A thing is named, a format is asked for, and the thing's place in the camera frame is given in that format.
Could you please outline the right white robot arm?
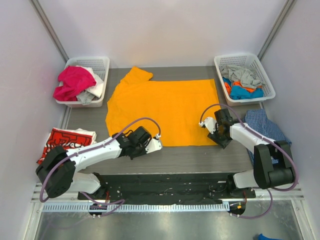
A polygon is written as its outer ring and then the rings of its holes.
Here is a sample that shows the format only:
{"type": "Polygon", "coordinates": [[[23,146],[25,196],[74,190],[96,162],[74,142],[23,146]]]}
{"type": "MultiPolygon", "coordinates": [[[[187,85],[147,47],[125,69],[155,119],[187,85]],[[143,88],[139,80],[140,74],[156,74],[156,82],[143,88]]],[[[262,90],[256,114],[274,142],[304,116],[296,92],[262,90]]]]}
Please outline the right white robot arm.
{"type": "Polygon", "coordinates": [[[233,198],[245,188],[274,189],[286,192],[298,184],[298,173],[290,145],[261,135],[240,118],[234,119],[228,109],[220,109],[214,117],[206,117],[199,125],[208,130],[208,138],[225,149],[231,141],[242,144],[253,154],[253,169],[235,173],[226,184],[233,198]]]}

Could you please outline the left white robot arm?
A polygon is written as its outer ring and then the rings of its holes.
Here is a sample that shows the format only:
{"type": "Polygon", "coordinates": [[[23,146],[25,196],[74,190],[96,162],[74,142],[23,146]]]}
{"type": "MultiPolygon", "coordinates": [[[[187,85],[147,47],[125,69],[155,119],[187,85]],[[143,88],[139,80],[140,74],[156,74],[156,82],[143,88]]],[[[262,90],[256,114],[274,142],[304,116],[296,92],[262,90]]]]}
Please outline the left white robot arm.
{"type": "Polygon", "coordinates": [[[114,134],[93,145],[65,150],[61,145],[53,148],[37,167],[41,188],[41,202],[70,192],[84,192],[94,199],[102,199],[108,186],[99,173],[82,173],[99,162],[130,157],[134,159],[162,148],[161,142],[142,126],[134,131],[114,134]]]}

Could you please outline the orange yellow t shirt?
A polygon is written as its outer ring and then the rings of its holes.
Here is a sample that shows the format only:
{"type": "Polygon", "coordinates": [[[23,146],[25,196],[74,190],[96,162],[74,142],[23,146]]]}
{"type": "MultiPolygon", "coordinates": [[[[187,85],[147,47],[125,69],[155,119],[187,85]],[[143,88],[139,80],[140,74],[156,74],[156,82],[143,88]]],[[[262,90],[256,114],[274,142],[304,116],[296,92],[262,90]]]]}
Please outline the orange yellow t shirt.
{"type": "Polygon", "coordinates": [[[165,147],[213,146],[200,118],[213,117],[220,109],[215,80],[156,81],[136,66],[120,80],[107,101],[106,127],[114,135],[131,122],[152,135],[160,133],[165,147]]]}

